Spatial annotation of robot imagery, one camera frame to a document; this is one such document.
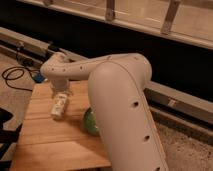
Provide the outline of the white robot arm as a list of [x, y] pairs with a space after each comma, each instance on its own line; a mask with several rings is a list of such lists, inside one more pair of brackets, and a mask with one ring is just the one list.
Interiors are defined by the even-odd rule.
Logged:
[[149, 61], [138, 53], [111, 54], [70, 63], [56, 52], [41, 67], [57, 92], [71, 80], [88, 82], [88, 98], [113, 171], [169, 171], [144, 95]]

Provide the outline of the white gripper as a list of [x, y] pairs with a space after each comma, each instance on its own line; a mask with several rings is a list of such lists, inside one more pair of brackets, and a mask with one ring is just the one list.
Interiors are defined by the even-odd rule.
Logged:
[[51, 80], [51, 98], [53, 99], [58, 93], [67, 93], [72, 96], [72, 91], [70, 89], [70, 83], [67, 79], [55, 79]]

